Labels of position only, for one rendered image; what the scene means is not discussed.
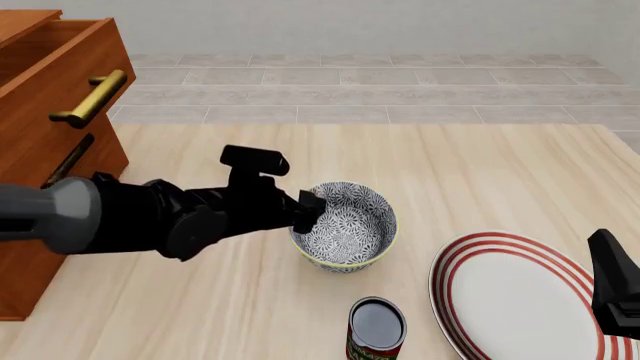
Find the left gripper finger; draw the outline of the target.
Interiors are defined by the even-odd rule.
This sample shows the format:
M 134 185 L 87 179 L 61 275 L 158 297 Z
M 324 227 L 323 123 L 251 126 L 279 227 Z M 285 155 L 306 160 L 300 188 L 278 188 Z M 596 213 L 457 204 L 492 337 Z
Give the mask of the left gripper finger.
M 297 205 L 293 213 L 292 227 L 295 233 L 310 233 L 326 211 L 326 200 L 311 191 L 299 191 Z

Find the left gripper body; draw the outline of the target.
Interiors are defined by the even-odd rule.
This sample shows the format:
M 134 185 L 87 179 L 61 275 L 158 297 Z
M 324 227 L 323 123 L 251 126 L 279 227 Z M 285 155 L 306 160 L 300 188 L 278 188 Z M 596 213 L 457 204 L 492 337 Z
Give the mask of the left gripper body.
M 270 176 L 231 176 L 225 190 L 225 237 L 291 227 L 296 200 Z

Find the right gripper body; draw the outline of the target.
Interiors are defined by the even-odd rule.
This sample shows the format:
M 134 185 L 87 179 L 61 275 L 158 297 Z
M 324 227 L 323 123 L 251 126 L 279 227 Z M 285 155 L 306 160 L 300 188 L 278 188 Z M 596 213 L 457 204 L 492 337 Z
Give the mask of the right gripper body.
M 604 335 L 640 340 L 640 296 L 621 302 L 604 302 L 594 297 L 591 308 Z

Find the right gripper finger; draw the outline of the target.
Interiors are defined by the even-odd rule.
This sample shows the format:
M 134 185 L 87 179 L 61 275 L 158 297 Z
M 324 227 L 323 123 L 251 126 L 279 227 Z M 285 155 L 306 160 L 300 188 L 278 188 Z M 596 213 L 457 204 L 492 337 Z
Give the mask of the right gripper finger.
M 617 239 L 599 229 L 588 239 L 594 275 L 593 305 L 618 302 L 626 290 L 626 278 L 617 257 Z

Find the black patterned bowl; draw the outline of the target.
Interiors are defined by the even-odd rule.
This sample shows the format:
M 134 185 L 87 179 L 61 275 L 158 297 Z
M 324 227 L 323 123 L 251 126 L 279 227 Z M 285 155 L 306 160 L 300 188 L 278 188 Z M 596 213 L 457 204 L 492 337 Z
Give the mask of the black patterned bowl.
M 310 233 L 289 230 L 292 243 L 314 266 L 352 273 L 371 266 L 394 245 L 398 221 L 378 192 L 355 182 L 315 185 L 310 192 L 326 200 L 326 210 Z

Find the wooden cabinet drawer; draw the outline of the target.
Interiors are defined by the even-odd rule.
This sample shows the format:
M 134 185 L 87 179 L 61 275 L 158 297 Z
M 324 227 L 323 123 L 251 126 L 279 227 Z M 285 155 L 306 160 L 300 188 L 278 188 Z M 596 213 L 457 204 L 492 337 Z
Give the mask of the wooden cabinet drawer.
M 136 78 L 112 19 L 51 20 L 0 47 L 0 135 L 14 142 L 44 134 L 55 123 L 72 128 L 48 115 L 73 110 L 94 89 L 91 77 L 114 70 L 124 71 L 127 82 L 98 115 L 107 116 Z
M 66 177 L 89 178 L 96 172 L 120 176 L 129 161 L 108 116 L 101 113 L 83 130 L 55 123 L 44 134 L 14 142 L 0 135 L 0 183 L 41 188 L 86 134 L 95 141 Z

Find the white plate with red rings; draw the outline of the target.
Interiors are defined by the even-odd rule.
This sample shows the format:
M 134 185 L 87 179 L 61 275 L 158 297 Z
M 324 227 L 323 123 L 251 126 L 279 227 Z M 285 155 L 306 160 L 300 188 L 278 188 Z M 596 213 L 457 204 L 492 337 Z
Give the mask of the white plate with red rings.
M 429 272 L 434 316 L 461 360 L 640 360 L 604 335 L 591 272 L 542 242 L 501 231 L 452 239 Z

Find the printed food tin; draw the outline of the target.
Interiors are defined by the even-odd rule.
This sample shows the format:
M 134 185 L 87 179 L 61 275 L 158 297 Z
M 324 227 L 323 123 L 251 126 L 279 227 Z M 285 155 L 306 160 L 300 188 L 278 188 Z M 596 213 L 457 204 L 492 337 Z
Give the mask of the printed food tin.
M 397 360 L 407 335 L 400 309 L 387 299 L 368 296 L 349 311 L 346 338 L 348 360 Z

